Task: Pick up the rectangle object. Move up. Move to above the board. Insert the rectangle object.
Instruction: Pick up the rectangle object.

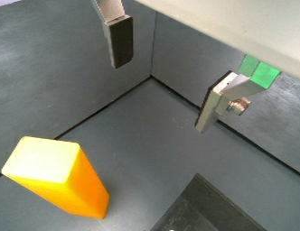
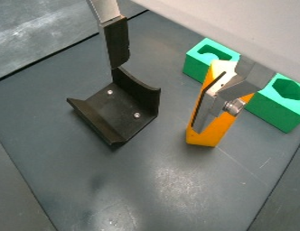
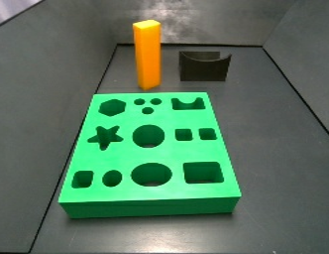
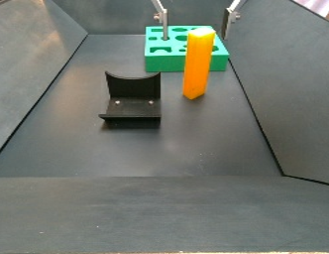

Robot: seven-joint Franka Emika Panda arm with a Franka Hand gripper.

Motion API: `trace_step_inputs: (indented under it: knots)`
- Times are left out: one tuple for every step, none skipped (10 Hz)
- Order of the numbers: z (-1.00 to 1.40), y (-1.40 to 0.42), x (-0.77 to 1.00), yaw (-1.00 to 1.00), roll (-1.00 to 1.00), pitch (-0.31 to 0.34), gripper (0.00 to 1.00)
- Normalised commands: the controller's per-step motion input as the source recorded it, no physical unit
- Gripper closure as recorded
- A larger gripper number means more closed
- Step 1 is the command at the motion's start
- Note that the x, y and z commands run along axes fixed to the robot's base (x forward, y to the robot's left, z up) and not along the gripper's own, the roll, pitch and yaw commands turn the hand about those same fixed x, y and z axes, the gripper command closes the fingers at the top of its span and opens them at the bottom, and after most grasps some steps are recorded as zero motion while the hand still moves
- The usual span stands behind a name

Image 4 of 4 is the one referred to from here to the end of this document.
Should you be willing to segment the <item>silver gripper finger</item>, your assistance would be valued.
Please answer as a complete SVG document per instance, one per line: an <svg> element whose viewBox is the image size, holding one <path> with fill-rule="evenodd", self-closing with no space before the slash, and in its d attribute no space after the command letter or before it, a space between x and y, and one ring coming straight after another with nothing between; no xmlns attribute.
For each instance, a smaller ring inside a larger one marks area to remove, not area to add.
<svg viewBox="0 0 329 254"><path fill-rule="evenodd" d="M225 10L225 20L222 26L222 37L226 39L229 37L229 31L232 24L241 17L241 7L244 5L244 0L234 0L233 4Z"/></svg>
<svg viewBox="0 0 329 254"><path fill-rule="evenodd" d="M169 12L168 9L164 7L161 0L152 0L154 8L157 10L157 14L154 15L154 19L162 24L164 27L164 37L162 40L169 40Z"/></svg>

